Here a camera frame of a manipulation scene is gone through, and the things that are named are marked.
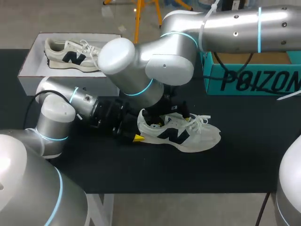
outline white shoe box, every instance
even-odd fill
[[[92,33],[40,33],[34,41],[18,78],[28,96],[36,94],[37,87],[44,77],[59,77],[70,86],[86,89],[90,93],[103,97],[117,97],[119,89],[102,72],[83,73],[78,69],[51,69],[47,65],[44,53],[45,40],[86,40],[90,45],[102,48],[112,39],[120,38],[118,34]]]

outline cardboard box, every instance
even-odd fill
[[[230,71],[237,72],[250,54],[218,54]],[[301,51],[255,53],[252,60],[234,80],[217,62],[213,53],[201,53],[203,72],[206,76],[228,78],[229,81],[204,79],[209,95],[274,95],[261,91],[295,92],[301,88]]]
[[[44,53],[45,40],[86,40],[90,45],[103,47],[112,39],[120,38],[118,34],[92,34],[92,33],[40,33],[34,41],[18,78],[28,96],[34,96],[38,84],[44,77],[59,77],[62,81],[71,86],[78,86],[98,96],[119,95],[119,89],[102,73],[83,73],[77,69],[51,69],[47,65],[47,58]]]

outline gray floor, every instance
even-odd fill
[[[0,48],[30,48],[39,32],[121,33],[133,40],[134,5],[112,2],[104,7],[100,0],[0,0]],[[171,10],[162,7],[162,15]],[[159,34],[155,8],[148,6],[139,41]],[[253,226],[263,199],[264,194],[118,194],[113,225]],[[276,225],[273,211],[269,200],[262,226]]]

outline blue led ring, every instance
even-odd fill
[[[58,198],[57,198],[57,201],[56,201],[56,204],[55,204],[55,208],[53,209],[48,221],[46,222],[46,224],[44,226],[49,226],[51,221],[53,220],[53,218],[55,217],[55,214],[61,204],[61,200],[62,200],[62,195],[63,195],[63,179],[62,179],[62,175],[60,173],[60,171],[58,171],[58,169],[55,167],[57,173],[58,173],[58,176],[60,178],[60,191],[58,193]]]
[[[145,89],[143,89],[143,90],[140,91],[139,93],[135,93],[135,94],[126,94],[126,93],[125,93],[125,95],[128,95],[128,96],[132,97],[132,96],[137,96],[137,95],[139,95],[139,94],[142,94],[145,90],[147,90],[147,89],[151,86],[152,81],[153,81],[153,79],[151,79],[151,81],[150,81],[150,83],[147,85],[147,87],[145,87]]]
[[[71,102],[72,102],[72,100],[74,98],[74,95],[76,94],[76,92],[77,92],[78,89],[79,89],[78,87],[75,87],[75,89],[74,89],[74,91],[73,91],[73,93],[71,95],[70,101],[69,101],[70,104],[71,104]]]
[[[42,135],[42,134],[40,134],[40,132],[38,132],[39,133],[39,135],[41,136],[41,137],[43,137],[44,139],[46,139],[46,140],[52,140],[52,141],[62,141],[62,140],[66,140],[68,137],[65,137],[65,138],[62,138],[62,139],[54,139],[54,138],[49,138],[49,137],[46,137],[46,136],[44,136],[44,135]]]
[[[258,8],[258,53],[261,53],[261,7]]]
[[[194,43],[196,44],[196,46],[198,47],[198,43],[197,43],[197,41],[194,40],[193,37],[191,37],[190,35],[188,35],[188,34],[186,34],[186,33],[182,33],[182,32],[168,32],[168,33],[166,33],[166,34],[162,34],[162,35],[160,36],[160,38],[163,37],[163,36],[165,36],[165,35],[169,35],[169,34],[181,34],[181,35],[184,35],[184,36],[186,36],[186,37],[192,39],[192,40],[194,41]]]

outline shoe sole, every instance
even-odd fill
[[[187,148],[184,147],[182,145],[176,144],[174,142],[171,142],[169,140],[165,140],[165,139],[160,139],[160,138],[156,138],[156,137],[151,137],[148,134],[145,133],[141,133],[140,136],[144,137],[145,139],[141,142],[143,143],[148,143],[148,144],[154,144],[154,145],[162,145],[162,144],[168,144],[168,145],[172,145],[174,147],[176,147],[178,150],[180,150],[181,152],[185,152],[185,153],[195,153],[195,152],[202,152],[208,149],[213,148],[216,144],[218,144],[220,142],[220,140],[212,147],[210,148],[206,148],[206,149],[198,149],[198,150],[193,150],[191,148]]]
[[[73,63],[63,63],[49,60],[48,66],[53,69],[78,69],[82,72],[98,72],[99,70],[96,67],[83,67]]]

